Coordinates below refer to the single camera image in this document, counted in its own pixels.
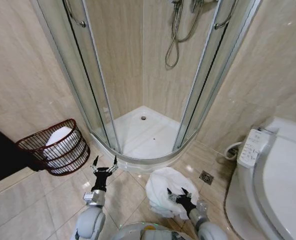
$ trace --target shower door handle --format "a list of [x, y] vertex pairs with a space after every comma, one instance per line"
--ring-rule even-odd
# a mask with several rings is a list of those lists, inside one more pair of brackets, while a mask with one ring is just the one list
[[226, 26], [229, 23], [232, 15], [233, 15], [234, 10], [236, 9], [237, 3], [238, 3], [238, 0], [233, 1], [233, 4], [232, 4], [231, 9], [230, 9], [230, 13], [229, 13], [228, 17], [226, 18], [226, 20], [223, 21], [222, 23], [216, 23], [214, 25], [214, 29], [216, 29], [216, 30], [220, 29], [220, 28]]
[[72, 11], [72, 7], [71, 7], [71, 4], [70, 4], [70, 0], [64, 0], [64, 3], [67, 7], [67, 11], [70, 15], [70, 17], [73, 19], [73, 21], [78, 25], [78, 26], [81, 26], [83, 28], [85, 28], [87, 25], [86, 25], [86, 22], [83, 21], [83, 20], [78, 20], [77, 17], [74, 15], [73, 11]]

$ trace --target tile floor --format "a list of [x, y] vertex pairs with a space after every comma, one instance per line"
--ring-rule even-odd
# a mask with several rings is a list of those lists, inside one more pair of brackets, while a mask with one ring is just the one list
[[[89, 165], [100, 155], [99, 166], [110, 163], [92, 146], [90, 160], [77, 172], [55, 177], [46, 171], [36, 172], [0, 193], [0, 240], [68, 240], [78, 215], [86, 208], [83, 193], [95, 182]], [[189, 177], [208, 202], [210, 220], [224, 229], [228, 238], [238, 239], [223, 212], [223, 200], [234, 164], [222, 160], [212, 149], [194, 141], [173, 166]], [[214, 176], [212, 185], [199, 179], [205, 170]], [[196, 239], [190, 221], [163, 218], [150, 210], [145, 194], [148, 174], [118, 169], [107, 181], [106, 222], [101, 240], [111, 239], [118, 228], [129, 223], [147, 221], [186, 232]]]

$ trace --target toilet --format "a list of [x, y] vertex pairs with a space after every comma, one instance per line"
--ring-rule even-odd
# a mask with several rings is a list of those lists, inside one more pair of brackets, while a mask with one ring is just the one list
[[225, 209], [245, 240], [296, 240], [296, 122], [273, 117], [250, 130]]

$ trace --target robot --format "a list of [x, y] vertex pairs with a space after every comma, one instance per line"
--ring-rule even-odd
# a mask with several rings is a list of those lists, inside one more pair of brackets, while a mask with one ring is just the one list
[[[83, 196], [88, 208], [79, 216], [76, 228], [70, 240], [83, 239], [97, 240], [104, 226], [105, 214], [102, 207], [105, 203], [106, 181], [109, 176], [118, 169], [117, 157], [114, 158], [113, 166], [96, 168], [99, 156], [96, 157], [93, 164], [93, 174], [97, 177], [95, 185], [90, 192]], [[205, 202], [199, 200], [197, 205], [191, 202], [191, 193], [182, 188], [183, 194], [173, 194], [167, 189], [168, 197], [171, 201], [181, 204], [187, 211], [195, 232], [199, 240], [227, 240], [225, 232], [216, 224], [209, 221], [207, 217], [207, 206]], [[164, 226], [140, 222], [122, 227], [114, 235], [112, 240], [192, 240], [183, 232], [174, 231]]]

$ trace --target glass shower door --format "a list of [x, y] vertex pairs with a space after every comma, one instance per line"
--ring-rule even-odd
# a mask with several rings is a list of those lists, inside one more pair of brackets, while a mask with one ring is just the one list
[[[198, 66], [174, 150], [180, 148], [201, 126], [223, 79], [223, 71], [235, 47], [254, 0], [220, 0], [208, 41]], [[230, 21], [222, 26], [231, 15]]]
[[120, 151], [81, 1], [38, 0], [91, 133]]

